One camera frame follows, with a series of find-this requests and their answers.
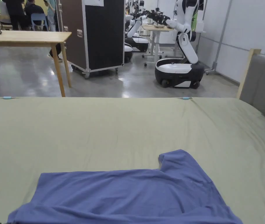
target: upholstered headboard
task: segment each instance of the upholstered headboard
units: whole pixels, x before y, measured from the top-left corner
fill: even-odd
[[[250,52],[247,73],[237,96],[265,115],[265,55],[256,53],[259,50]]]

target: man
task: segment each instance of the man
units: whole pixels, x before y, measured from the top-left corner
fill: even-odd
[[[24,3],[24,0],[2,0],[2,1],[6,3],[12,29],[19,30],[19,24],[21,26],[21,29],[26,29],[27,20],[22,7],[22,3]]]
[[[48,0],[44,0],[45,2],[45,5],[47,7],[49,7],[49,3],[48,3]],[[58,26],[58,17],[57,17],[57,11],[55,11],[55,14],[54,14],[54,21],[55,21],[55,31],[59,32],[59,26]],[[61,53],[61,45],[60,44],[57,44],[56,45],[56,50],[57,50],[57,54],[58,54],[58,61],[59,62],[63,62],[63,60],[61,58],[59,58],[59,54]],[[48,56],[50,58],[53,59],[53,52],[52,50],[49,52]]]
[[[35,4],[35,0],[28,0],[27,2],[29,2],[29,5],[25,7],[25,13],[28,17],[28,21],[31,24],[31,15],[33,13],[44,14],[45,12],[43,11],[43,9],[39,5]],[[34,23],[36,25],[40,26],[42,21],[34,21]]]
[[[56,13],[56,1],[55,0],[44,0],[47,8],[47,20],[49,21],[49,27],[51,32],[56,32],[55,25],[55,13]]]

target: bed sheet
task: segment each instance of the bed sheet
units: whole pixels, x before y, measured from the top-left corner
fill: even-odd
[[[156,169],[177,149],[243,223],[264,224],[265,117],[223,98],[0,98],[0,222],[43,172]]]

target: chair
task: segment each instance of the chair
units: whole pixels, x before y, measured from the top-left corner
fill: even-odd
[[[36,25],[36,24],[34,23],[34,21],[44,21],[45,24],[42,23],[41,25]],[[31,23],[32,23],[32,28],[33,28],[34,31],[35,31],[35,26],[40,27],[41,30],[42,30],[43,27],[45,26],[45,27],[47,28],[47,31],[49,30],[49,27],[48,27],[48,25],[47,25],[47,19],[46,19],[44,13],[33,13],[33,14],[31,15]]]

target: standing desk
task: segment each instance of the standing desk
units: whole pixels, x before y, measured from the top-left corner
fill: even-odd
[[[10,31],[3,30],[0,35],[0,47],[51,47],[61,96],[65,97],[63,81],[58,61],[56,45],[60,44],[65,64],[68,86],[71,88],[70,74],[66,58],[64,42],[70,37],[70,32],[37,32],[37,31]]]
[[[144,65],[147,66],[147,64],[156,64],[158,61],[158,49],[159,49],[159,37],[161,32],[170,32],[173,29],[164,27],[164,28],[156,28],[154,25],[143,25],[143,28],[148,31],[153,31],[153,37],[152,37],[152,42],[151,42],[151,53],[150,54],[143,54],[142,56],[149,56],[149,57],[154,57],[154,62],[145,62]]]

